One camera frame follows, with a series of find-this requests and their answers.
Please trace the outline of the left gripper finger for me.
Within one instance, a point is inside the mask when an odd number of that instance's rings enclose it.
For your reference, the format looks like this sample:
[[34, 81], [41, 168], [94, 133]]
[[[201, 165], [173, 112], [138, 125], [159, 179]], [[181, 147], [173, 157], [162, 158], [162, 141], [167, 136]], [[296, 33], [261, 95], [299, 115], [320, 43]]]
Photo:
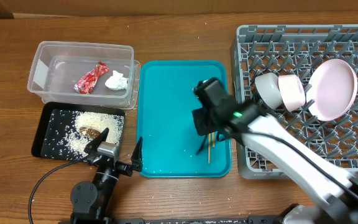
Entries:
[[143, 167], [143, 162], [142, 162], [142, 142], [143, 142], [143, 137], [140, 137], [139, 140], [137, 141], [137, 144], [135, 146], [135, 149], [134, 149], [134, 151], [132, 153], [132, 157], [131, 157], [132, 170], [135, 170], [137, 172], [141, 172], [142, 167]]
[[90, 154], [91, 152], [96, 152], [97, 148], [102, 142], [105, 142], [107, 139], [109, 128], [105, 128], [95, 139], [89, 142], [84, 149], [84, 152]]

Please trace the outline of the wooden chopstick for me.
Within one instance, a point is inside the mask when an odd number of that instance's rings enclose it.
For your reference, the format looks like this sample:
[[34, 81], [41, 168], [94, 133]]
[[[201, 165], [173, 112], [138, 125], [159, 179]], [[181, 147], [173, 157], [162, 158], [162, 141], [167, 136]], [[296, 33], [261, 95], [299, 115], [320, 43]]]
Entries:
[[212, 142], [212, 148], [215, 147], [215, 132], [211, 133], [211, 142]]
[[208, 164], [211, 162], [211, 133], [208, 134]]

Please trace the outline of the rice and food leftovers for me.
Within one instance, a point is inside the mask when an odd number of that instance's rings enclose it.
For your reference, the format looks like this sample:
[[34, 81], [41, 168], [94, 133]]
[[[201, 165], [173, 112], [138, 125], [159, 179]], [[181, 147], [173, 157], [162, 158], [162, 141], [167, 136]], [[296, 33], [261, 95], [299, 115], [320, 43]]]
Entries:
[[40, 155], [48, 159], [74, 161], [86, 156], [85, 147], [106, 128], [106, 141], [120, 145], [123, 115], [72, 110], [52, 111]]

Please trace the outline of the grey bowl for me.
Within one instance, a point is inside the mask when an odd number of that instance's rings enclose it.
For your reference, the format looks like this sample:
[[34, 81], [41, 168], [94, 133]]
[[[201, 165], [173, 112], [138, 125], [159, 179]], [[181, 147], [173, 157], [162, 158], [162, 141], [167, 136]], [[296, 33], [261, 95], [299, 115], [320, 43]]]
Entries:
[[255, 87], [262, 101], [269, 108], [275, 110], [283, 103], [276, 74], [266, 73], [257, 76], [255, 78]]

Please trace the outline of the red snack wrapper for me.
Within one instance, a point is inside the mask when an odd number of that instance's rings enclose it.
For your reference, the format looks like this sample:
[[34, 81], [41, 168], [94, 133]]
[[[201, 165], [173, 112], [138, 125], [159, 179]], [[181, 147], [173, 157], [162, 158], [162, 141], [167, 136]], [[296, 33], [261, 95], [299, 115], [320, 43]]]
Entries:
[[92, 93], [98, 79], [108, 71], [109, 68], [105, 63], [98, 62], [92, 71], [88, 72], [79, 81], [77, 81], [74, 85], [74, 90], [81, 94]]

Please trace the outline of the white napkin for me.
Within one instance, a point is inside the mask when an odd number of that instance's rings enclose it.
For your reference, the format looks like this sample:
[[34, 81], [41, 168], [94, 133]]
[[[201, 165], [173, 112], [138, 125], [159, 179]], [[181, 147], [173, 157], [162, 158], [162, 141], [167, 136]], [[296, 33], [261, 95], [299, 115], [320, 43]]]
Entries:
[[128, 87], [128, 78], [124, 77], [123, 73], [113, 70], [104, 84], [110, 90], [124, 90]]

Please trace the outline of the pink large plate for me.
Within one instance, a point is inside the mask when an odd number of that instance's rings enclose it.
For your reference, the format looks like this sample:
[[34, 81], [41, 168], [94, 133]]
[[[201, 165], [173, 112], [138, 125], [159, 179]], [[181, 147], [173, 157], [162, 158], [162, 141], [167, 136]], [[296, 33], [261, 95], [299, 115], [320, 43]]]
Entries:
[[320, 121], [332, 121], [349, 111], [357, 94], [354, 69], [341, 59], [322, 63], [312, 74], [306, 91], [308, 110]]

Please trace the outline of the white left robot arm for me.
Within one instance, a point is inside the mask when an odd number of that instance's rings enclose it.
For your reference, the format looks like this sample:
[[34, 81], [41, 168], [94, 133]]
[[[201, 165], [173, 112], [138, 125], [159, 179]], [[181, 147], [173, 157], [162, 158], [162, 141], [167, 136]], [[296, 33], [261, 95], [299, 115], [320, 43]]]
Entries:
[[88, 157], [84, 160], [97, 168], [93, 180], [76, 184], [70, 195], [73, 204], [71, 223], [120, 223], [107, 214], [114, 188], [122, 175], [132, 176], [141, 172], [142, 142], [139, 138], [131, 156], [131, 163], [119, 160], [119, 147], [107, 142], [109, 129], [106, 128], [85, 146]]

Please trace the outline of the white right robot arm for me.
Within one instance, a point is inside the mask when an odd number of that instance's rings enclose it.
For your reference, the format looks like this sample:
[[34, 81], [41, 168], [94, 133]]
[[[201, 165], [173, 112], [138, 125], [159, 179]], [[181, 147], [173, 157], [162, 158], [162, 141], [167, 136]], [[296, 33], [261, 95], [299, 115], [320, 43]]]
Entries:
[[193, 110], [197, 133], [217, 133], [267, 158], [314, 202], [289, 206], [275, 223], [358, 223], [358, 173], [319, 157], [251, 102]]

